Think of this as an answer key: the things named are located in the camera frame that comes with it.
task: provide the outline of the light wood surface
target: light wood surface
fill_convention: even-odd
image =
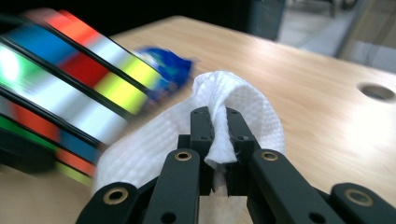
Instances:
[[[396,91],[396,75],[183,17],[113,39],[128,50],[156,46],[192,59],[192,78],[234,72],[268,98],[284,128],[287,157],[312,186],[330,192],[334,184],[352,182],[396,206],[396,102],[358,89],[374,83]],[[142,115],[127,133],[190,92],[188,86]],[[73,223],[90,199],[89,187],[59,174],[0,172],[0,223]],[[238,223],[251,223],[247,209]]]

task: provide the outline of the rubik's cube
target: rubik's cube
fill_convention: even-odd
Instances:
[[[0,133],[24,143],[11,141],[10,150],[54,153],[60,171],[88,184],[101,149],[118,139],[162,75],[67,11],[26,19],[0,36]]]

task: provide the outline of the white cloth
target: white cloth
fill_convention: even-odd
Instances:
[[[282,125],[265,96],[241,77],[228,71],[215,71],[196,77],[192,94],[185,101],[110,146],[97,164],[93,191],[116,181],[139,188],[158,176],[166,155],[177,148],[178,136],[190,133],[190,112],[202,106],[208,106],[215,130],[214,142],[205,157],[205,162],[213,168],[236,161],[226,107],[242,114],[261,147],[285,153]],[[222,183],[221,173],[216,177],[215,183]],[[224,195],[220,184],[216,193],[201,197],[200,223],[235,223],[242,210],[242,200]]]

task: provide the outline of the table hole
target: table hole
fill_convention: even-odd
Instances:
[[[377,84],[360,84],[359,91],[367,97],[378,101],[391,101],[395,99],[395,93],[390,89]]]

